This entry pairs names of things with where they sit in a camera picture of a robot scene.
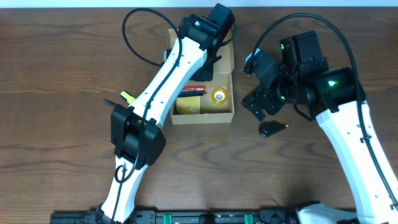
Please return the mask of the red black stapler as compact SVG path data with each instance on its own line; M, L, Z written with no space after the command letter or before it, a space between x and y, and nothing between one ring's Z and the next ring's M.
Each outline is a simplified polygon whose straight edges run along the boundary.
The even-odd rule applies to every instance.
M203 96L207 94L206 86L184 86L178 94L178 98Z

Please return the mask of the clear tape roll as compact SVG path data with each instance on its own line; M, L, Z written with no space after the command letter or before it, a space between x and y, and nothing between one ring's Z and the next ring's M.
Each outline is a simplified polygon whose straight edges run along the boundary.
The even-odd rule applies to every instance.
M215 88L212 92L212 103L222 105L228 100L228 92L224 88Z

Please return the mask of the black correction tape dispenser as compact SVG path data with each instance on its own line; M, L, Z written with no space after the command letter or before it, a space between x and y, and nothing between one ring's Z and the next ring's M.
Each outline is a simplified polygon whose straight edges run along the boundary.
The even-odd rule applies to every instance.
M288 126L288 124L283 124L278 121L264 121L259 125L259 134L268 138L271 135L285 130Z

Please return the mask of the yellow sticky note pad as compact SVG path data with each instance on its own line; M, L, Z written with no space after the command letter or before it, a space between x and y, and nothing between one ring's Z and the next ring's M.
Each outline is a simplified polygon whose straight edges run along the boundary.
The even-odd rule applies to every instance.
M200 114L200 108L200 96L177 98L175 103L175 109L178 114Z

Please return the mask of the yellow highlighter marker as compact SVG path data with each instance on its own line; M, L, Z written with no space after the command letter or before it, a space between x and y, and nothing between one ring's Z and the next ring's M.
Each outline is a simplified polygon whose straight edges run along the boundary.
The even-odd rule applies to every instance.
M126 90L123 90L122 92L120 92L120 97L125 100L127 103L131 104L132 102L134 102L136 99Z

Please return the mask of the black ballpoint pen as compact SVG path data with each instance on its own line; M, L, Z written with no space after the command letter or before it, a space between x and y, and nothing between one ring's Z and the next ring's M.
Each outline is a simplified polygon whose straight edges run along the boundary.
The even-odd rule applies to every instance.
M111 100L108 100L108 99L104 99L104 102L105 102L107 105L112 106L113 108L115 108L115 107L117 106L117 104L116 104L115 102L113 102L113 101L111 101Z

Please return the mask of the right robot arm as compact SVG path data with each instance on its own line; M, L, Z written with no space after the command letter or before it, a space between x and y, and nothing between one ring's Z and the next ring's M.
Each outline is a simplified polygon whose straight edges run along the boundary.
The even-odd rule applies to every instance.
M305 105L330 140L351 188L353 212L314 203L295 211L298 223L396 223L397 178L371 121L361 86L349 67L330 69L315 32L280 41L282 60L256 50L244 71L260 83L243 99L257 119L286 104Z

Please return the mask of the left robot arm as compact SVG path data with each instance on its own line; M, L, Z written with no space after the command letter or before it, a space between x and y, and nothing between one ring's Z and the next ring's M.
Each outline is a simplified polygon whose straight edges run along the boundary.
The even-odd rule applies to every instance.
M107 199L95 213L95 223L125 223L145 170L162 153L162 127L169 110L188 81L213 79L217 54L235 22L232 11L216 4L206 17L191 14L170 26L177 38L149 86L128 107L109 101L111 142L116 169Z

